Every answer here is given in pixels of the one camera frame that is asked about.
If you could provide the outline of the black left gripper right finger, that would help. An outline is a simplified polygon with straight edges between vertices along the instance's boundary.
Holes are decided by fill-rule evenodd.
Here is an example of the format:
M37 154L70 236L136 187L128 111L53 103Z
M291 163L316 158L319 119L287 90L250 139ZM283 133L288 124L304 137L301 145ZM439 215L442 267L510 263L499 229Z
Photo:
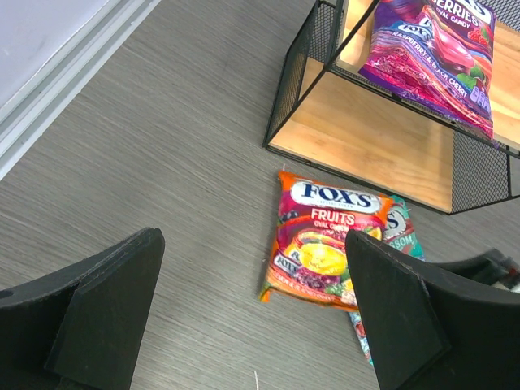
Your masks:
M442 269L363 232L347 258L382 389L516 389L519 294L430 294Z

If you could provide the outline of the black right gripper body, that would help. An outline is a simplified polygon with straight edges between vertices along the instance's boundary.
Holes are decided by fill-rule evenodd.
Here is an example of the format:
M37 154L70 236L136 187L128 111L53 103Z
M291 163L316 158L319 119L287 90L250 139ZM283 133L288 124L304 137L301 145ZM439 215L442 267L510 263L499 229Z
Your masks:
M430 285L431 295L497 295L496 290L519 294L519 264L498 249L435 266L442 271L440 280Z

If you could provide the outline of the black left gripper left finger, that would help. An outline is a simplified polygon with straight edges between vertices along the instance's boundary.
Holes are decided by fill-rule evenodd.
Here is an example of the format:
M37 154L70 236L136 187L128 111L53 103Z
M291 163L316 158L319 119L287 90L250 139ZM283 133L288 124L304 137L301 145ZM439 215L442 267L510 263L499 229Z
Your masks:
M128 389L165 240L147 227L1 291L3 389Z

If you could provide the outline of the orange Fox's fruits candy bag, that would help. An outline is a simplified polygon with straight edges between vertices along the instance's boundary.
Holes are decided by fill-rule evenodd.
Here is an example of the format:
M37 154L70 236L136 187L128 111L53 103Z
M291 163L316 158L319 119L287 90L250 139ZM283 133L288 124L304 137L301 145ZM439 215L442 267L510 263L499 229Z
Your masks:
M321 306L358 310L346 236L360 231L382 240L394 201L279 172L278 222L259 299L278 292Z

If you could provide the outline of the purple Fox's berries candy bag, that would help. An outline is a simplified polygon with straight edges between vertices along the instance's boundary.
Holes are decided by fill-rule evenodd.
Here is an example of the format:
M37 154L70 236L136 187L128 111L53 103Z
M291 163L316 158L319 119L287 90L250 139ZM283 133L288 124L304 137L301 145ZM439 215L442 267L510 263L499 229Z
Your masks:
M494 10L477 1L381 1L360 74L493 138Z

